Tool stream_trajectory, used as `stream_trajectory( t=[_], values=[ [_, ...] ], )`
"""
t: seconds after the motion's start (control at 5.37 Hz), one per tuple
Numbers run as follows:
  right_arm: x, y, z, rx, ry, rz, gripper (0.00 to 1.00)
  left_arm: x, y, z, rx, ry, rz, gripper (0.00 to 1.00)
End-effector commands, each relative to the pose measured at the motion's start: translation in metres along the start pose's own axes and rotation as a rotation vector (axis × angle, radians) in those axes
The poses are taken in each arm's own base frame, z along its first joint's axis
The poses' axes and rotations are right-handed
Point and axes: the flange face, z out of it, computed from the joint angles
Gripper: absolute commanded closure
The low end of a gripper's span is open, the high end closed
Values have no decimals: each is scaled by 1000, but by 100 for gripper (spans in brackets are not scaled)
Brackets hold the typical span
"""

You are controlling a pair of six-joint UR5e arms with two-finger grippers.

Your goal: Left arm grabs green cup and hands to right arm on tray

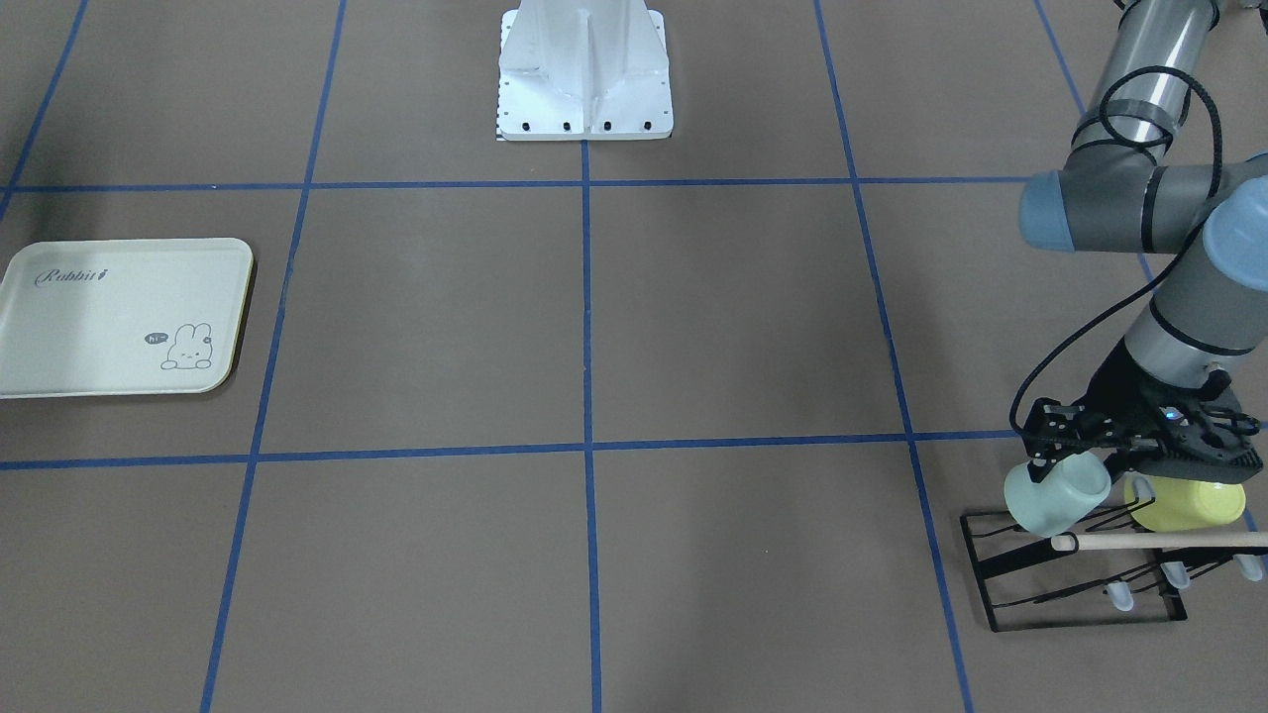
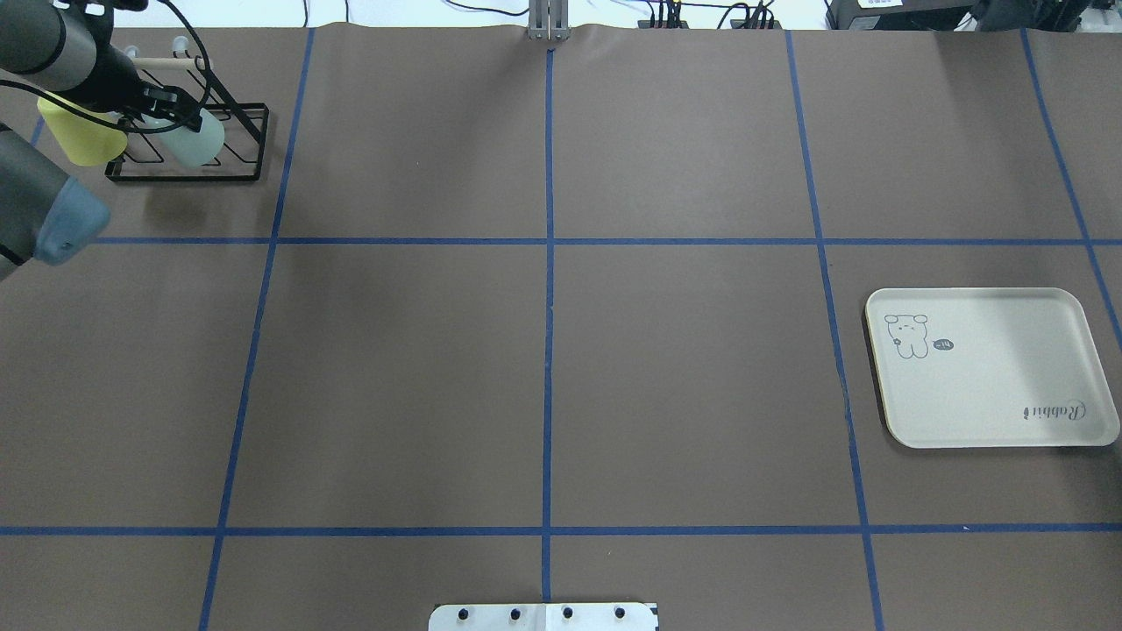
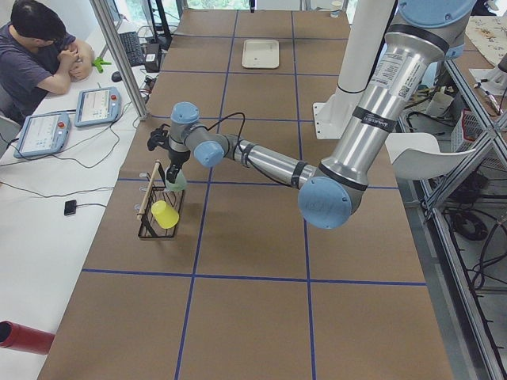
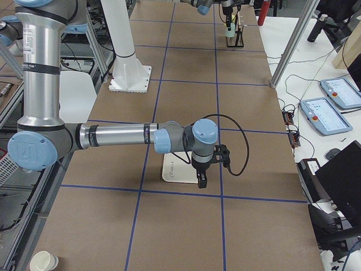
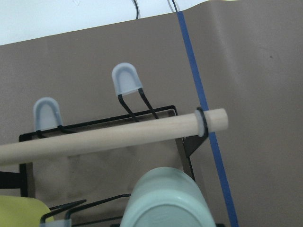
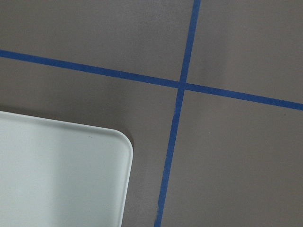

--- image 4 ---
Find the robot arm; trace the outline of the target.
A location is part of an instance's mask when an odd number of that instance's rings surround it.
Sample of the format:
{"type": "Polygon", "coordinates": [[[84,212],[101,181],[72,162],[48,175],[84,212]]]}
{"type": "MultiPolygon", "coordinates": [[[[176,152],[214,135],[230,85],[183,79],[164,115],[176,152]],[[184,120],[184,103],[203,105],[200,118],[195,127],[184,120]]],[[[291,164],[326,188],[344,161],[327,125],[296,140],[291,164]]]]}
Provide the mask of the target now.
{"type": "Polygon", "coordinates": [[[213,1],[213,0],[185,0],[180,1],[182,3],[187,3],[192,7],[195,7],[199,14],[206,15],[210,10],[211,6],[214,3],[219,3],[222,7],[222,12],[225,16],[225,20],[223,22],[230,27],[232,22],[232,14],[233,8],[236,7],[238,11],[241,9],[242,1],[233,1],[233,0],[221,0],[221,1],[213,1]]]}
{"type": "Polygon", "coordinates": [[[217,125],[208,118],[188,126],[66,124],[59,116],[61,34],[67,27],[87,31],[86,2],[16,1],[15,14],[23,25],[24,114],[7,150],[18,166],[40,171],[76,150],[152,144],[161,154],[185,152],[201,189],[211,164],[230,167],[229,150],[217,144],[217,125]]]}

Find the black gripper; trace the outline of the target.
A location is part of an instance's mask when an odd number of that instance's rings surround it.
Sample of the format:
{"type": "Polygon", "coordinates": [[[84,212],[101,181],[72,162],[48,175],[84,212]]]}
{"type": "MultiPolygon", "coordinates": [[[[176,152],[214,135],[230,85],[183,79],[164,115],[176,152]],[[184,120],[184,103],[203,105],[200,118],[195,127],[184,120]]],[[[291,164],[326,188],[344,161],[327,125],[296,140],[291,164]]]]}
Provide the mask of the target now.
{"type": "Polygon", "coordinates": [[[222,6],[222,12],[226,17],[226,24],[231,24],[233,8],[231,6],[222,6]]]}
{"type": "Polygon", "coordinates": [[[211,164],[222,163],[223,167],[230,169],[230,151],[226,145],[215,145],[209,155],[201,156],[194,151],[191,155],[191,165],[196,169],[197,185],[199,189],[207,187],[206,170],[211,164]]]}

